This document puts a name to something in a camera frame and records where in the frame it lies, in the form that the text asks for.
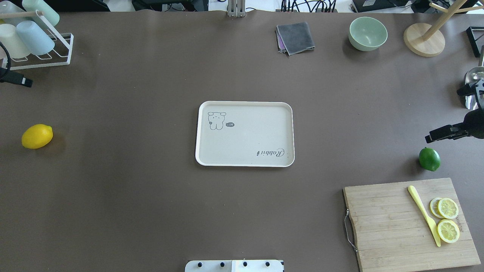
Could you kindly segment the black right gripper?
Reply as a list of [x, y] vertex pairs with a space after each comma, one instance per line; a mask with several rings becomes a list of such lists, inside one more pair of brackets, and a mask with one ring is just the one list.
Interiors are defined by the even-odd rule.
[[443, 139], [457, 140], [467, 136], [474, 138], [484, 138], [484, 111], [483, 111], [483, 95], [484, 80], [478, 82], [468, 83], [459, 88], [456, 92], [459, 96], [474, 95], [478, 108], [467, 113], [464, 121], [459, 124], [445, 125], [438, 129], [429, 132], [425, 137], [427, 144], [442, 141]]

